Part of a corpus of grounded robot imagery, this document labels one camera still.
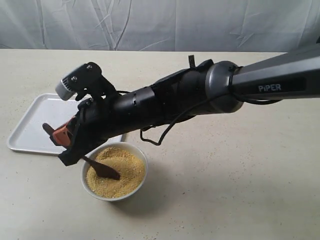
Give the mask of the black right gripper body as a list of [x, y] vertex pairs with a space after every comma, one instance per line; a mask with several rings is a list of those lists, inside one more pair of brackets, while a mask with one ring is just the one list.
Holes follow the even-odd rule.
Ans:
[[76, 164], [110, 138], [153, 125], [155, 97], [118, 96], [100, 103], [84, 100], [73, 117], [71, 145], [58, 155], [65, 166]]

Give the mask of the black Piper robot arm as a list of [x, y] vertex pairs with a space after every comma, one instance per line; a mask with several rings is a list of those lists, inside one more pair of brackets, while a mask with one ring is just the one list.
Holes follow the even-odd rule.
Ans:
[[320, 45], [306, 46], [247, 66], [205, 60], [155, 83], [128, 93], [117, 90], [94, 62], [76, 68], [56, 86], [58, 96], [78, 101], [77, 113], [48, 130], [50, 140], [64, 147], [59, 159], [66, 166], [108, 139], [135, 130], [147, 131], [197, 115], [225, 114], [243, 103], [269, 105], [285, 99], [320, 96]]

